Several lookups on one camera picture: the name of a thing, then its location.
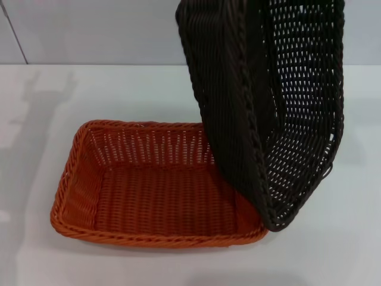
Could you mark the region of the dark brown woven plastic basket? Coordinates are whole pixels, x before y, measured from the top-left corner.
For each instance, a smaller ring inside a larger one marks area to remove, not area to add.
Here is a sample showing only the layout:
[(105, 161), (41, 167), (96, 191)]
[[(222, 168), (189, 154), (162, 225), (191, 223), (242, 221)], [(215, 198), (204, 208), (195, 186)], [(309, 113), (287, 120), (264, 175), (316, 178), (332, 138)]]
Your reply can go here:
[(341, 143), (345, 0), (180, 0), (176, 22), (219, 171), (289, 226)]

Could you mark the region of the orange woven plastic basket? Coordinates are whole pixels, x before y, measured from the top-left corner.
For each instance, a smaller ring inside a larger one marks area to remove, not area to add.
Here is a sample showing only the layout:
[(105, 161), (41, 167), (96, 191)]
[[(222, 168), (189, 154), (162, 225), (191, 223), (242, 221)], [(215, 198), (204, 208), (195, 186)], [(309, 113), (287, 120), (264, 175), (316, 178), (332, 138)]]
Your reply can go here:
[(63, 236), (128, 247), (228, 247), (267, 234), (221, 177), (201, 123), (83, 124), (50, 221)]

